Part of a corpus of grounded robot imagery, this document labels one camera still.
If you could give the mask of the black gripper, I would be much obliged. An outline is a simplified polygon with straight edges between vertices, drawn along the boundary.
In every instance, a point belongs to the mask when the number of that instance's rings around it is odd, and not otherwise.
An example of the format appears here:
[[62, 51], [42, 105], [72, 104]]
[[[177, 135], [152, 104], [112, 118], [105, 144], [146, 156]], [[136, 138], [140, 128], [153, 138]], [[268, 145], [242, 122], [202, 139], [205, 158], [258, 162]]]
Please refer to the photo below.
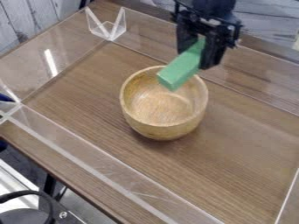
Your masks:
[[182, 53], [204, 37], [200, 69], [214, 67], [226, 47], [238, 40], [240, 19], [233, 15], [236, 0], [173, 0], [172, 20], [176, 23], [177, 53]]

